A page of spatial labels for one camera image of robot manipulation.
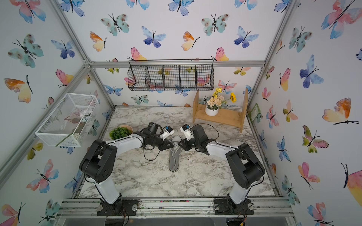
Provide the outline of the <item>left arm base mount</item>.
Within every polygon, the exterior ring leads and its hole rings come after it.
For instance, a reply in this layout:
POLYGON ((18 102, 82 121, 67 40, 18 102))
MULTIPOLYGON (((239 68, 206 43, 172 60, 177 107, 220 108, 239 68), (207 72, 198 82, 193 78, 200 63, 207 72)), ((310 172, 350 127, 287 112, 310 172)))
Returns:
POLYGON ((113 204, 109 204, 101 199, 100 206, 102 210, 97 211, 97 216, 136 216, 139 203, 139 200, 124 199, 122 196, 120 196, 113 204))

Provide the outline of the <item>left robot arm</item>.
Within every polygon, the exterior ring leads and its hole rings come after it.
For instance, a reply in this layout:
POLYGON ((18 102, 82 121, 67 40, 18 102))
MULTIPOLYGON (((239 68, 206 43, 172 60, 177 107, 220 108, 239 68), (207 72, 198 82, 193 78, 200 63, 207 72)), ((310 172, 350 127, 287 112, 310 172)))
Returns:
POLYGON ((123 138, 112 141, 97 139, 82 159, 79 170, 84 173, 88 182, 96 186, 103 202, 115 205, 122 200, 122 195, 111 178, 116 157, 146 146, 156 147, 160 152, 171 149, 173 144, 167 138, 172 134, 174 130, 171 126, 161 128, 160 125, 151 122, 147 128, 123 138))

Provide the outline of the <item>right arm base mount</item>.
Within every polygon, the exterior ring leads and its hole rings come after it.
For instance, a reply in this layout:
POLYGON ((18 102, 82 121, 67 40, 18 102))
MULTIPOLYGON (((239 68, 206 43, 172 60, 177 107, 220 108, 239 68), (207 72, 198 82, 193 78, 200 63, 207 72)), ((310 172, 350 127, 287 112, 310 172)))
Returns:
POLYGON ((245 199, 240 204, 235 204, 228 196, 223 199, 214 199, 215 215, 253 215, 252 202, 245 199))

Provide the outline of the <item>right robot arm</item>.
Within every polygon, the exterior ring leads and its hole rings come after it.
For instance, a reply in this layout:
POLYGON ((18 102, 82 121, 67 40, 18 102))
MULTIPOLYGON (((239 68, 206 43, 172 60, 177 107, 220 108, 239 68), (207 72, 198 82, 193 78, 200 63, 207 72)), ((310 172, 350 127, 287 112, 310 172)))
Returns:
POLYGON ((195 149, 209 156, 216 156, 228 162, 235 184, 228 198, 234 205, 247 200, 251 189, 264 181, 265 168, 251 147, 243 143, 237 147, 218 142, 207 136, 201 124, 193 127, 188 124, 180 128, 185 139, 179 142, 180 147, 189 151, 195 149))

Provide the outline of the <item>grey canvas sneaker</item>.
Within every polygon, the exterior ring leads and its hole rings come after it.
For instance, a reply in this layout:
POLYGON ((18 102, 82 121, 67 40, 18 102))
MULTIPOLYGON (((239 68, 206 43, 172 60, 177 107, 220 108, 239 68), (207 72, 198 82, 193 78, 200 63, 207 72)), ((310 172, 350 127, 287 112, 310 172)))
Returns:
POLYGON ((182 148, 179 145, 179 142, 182 140, 180 135, 176 135, 171 139, 173 148, 169 149, 169 170, 171 172, 176 172, 179 169, 179 160, 180 153, 182 148))

